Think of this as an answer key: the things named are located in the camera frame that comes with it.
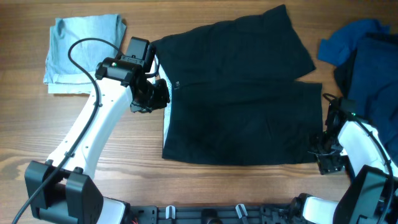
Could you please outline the black shorts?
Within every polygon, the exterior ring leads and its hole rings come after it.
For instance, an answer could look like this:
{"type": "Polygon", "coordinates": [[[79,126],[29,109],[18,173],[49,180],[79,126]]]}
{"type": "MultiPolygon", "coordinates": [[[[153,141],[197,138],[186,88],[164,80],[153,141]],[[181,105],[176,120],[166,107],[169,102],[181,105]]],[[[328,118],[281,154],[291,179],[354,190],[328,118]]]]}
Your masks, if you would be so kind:
{"type": "Polygon", "coordinates": [[[315,161],[322,85],[284,5],[155,41],[171,90],[162,157],[257,166],[315,161]]]}

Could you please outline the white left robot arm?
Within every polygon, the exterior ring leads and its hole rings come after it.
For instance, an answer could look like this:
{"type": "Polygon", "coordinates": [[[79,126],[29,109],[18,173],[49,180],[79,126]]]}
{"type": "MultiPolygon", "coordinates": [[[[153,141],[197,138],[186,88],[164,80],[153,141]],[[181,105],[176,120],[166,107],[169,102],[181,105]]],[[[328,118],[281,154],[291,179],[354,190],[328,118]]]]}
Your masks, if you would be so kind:
{"type": "Polygon", "coordinates": [[[63,142],[45,162],[28,165],[23,209],[52,223],[137,222],[129,203],[105,197],[93,179],[104,145],[125,111],[150,113],[169,104],[155,52],[148,40],[133,37],[126,52],[98,64],[90,76],[91,96],[63,142]]]}

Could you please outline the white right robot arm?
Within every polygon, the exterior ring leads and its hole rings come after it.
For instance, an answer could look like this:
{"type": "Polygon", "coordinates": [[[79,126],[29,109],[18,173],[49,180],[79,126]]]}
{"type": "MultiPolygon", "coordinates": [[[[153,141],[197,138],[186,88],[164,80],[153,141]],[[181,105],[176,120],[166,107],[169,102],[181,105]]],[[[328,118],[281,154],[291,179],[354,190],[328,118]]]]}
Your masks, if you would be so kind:
{"type": "Polygon", "coordinates": [[[308,194],[294,198],[289,223],[397,223],[397,166],[378,138],[377,129],[353,112],[354,102],[323,94],[329,102],[319,159],[346,156],[353,179],[339,202],[308,194]]]}

